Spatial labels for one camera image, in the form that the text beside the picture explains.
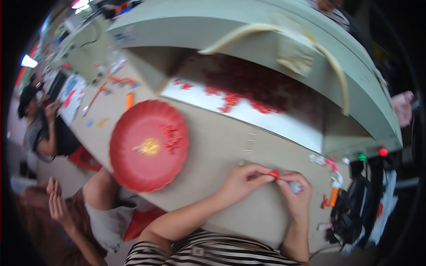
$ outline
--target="red scalloped bowl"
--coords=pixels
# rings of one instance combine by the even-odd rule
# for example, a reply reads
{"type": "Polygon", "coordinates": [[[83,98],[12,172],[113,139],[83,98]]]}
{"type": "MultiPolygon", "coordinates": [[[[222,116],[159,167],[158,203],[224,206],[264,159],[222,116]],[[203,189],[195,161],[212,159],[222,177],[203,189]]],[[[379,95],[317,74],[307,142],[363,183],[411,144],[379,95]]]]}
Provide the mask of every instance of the red scalloped bowl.
{"type": "Polygon", "coordinates": [[[109,142],[109,157],[117,182],[138,193],[153,192],[170,183],[180,172],[187,158],[188,127],[179,111],[159,100],[135,104],[117,121],[109,142]],[[177,128],[172,137],[164,126],[177,128]],[[169,154],[164,144],[177,137],[179,148],[169,154]],[[154,139],[159,148],[155,154],[133,151],[147,139],[154,139]]]}

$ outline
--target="beige tabletop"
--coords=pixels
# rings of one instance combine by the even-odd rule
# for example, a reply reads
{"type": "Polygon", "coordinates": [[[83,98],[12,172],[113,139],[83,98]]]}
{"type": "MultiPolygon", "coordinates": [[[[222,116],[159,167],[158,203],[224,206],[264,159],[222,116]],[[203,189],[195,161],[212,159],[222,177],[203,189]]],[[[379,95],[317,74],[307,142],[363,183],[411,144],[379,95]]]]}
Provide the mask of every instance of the beige tabletop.
{"type": "MultiPolygon", "coordinates": [[[[109,140],[115,123],[125,111],[126,94],[134,91],[135,103],[158,98],[129,62],[116,76],[131,77],[140,86],[131,90],[129,86],[119,88],[108,83],[107,87],[112,89],[112,93],[107,96],[100,94],[87,116],[82,117],[83,107],[106,81],[104,78],[97,87],[88,88],[78,115],[70,126],[86,149],[111,172],[109,140]],[[97,123],[103,118],[108,118],[108,121],[98,128],[97,123]],[[88,120],[93,120],[91,127],[86,126],[88,120]]],[[[170,212],[215,193],[231,168],[241,162],[243,150],[247,148],[245,136],[256,134],[257,141],[251,147],[256,152],[249,153],[247,161],[299,171],[306,176],[314,189],[310,212],[310,251],[314,252],[327,243],[324,232],[317,232],[316,227],[318,223],[329,221],[331,208],[322,210],[320,207],[322,196],[331,193],[330,168],[310,162],[308,157],[311,151],[233,118],[167,98],[160,100],[167,101],[184,115],[190,131],[190,147],[187,161],[175,180],[161,190],[142,193],[143,198],[170,212]]],[[[338,167],[344,178],[343,188],[347,188],[350,184],[348,166],[338,164],[338,167]]],[[[277,248],[284,239],[289,219],[285,200],[276,184],[271,183],[259,188],[242,202],[215,214],[203,228],[251,237],[277,248]]]]}

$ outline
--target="brown clothing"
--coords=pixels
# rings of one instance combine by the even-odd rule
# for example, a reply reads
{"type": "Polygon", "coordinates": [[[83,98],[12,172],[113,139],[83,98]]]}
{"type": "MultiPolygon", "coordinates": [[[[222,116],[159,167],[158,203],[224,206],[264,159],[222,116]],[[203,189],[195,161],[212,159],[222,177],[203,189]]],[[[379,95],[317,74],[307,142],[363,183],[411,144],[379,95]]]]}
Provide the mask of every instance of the brown clothing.
{"type": "MultiPolygon", "coordinates": [[[[47,265],[89,266],[79,248],[62,226],[50,216],[47,182],[26,188],[18,199],[18,208],[35,248],[47,265]]],[[[102,257],[107,252],[95,240],[90,228],[90,218],[84,206],[83,189],[65,200],[74,223],[93,244],[102,257]]]]}

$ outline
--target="red plastic stool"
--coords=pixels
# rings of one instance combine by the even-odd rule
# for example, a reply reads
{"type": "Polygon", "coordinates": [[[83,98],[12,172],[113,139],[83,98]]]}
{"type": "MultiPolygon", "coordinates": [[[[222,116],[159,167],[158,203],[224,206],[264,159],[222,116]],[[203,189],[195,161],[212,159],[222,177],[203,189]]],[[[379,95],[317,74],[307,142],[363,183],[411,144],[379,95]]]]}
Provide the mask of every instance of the red plastic stool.
{"type": "Polygon", "coordinates": [[[130,241],[137,238],[142,233],[142,231],[150,223],[152,223],[152,221],[166,213],[167,212],[160,208],[155,208],[147,212],[140,212],[135,210],[133,212],[133,219],[130,222],[126,233],[124,234],[123,241],[130,241]]]}
{"type": "Polygon", "coordinates": [[[102,165],[100,163],[89,163],[89,160],[92,158],[93,156],[83,147],[83,145],[78,147],[75,152],[68,156],[68,160],[78,167],[99,171],[102,168],[102,165]]]}

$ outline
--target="striped shirt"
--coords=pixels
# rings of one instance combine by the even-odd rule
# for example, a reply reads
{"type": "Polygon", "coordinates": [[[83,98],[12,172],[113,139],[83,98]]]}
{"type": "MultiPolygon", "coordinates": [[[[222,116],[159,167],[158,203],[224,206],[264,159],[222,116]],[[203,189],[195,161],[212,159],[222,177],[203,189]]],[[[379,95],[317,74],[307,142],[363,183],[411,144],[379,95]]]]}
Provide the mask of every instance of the striped shirt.
{"type": "Polygon", "coordinates": [[[173,244],[171,256],[165,254],[155,243],[136,243],[124,262],[124,266],[242,264],[299,265],[292,260],[287,260],[270,246],[258,241],[203,230],[198,230],[186,239],[173,244]]]}
{"type": "Polygon", "coordinates": [[[322,11],[319,9],[317,0],[307,0],[308,3],[312,6],[312,8],[316,9],[318,12],[321,12],[323,15],[337,23],[344,30],[349,31],[349,20],[337,9],[322,11]]]}

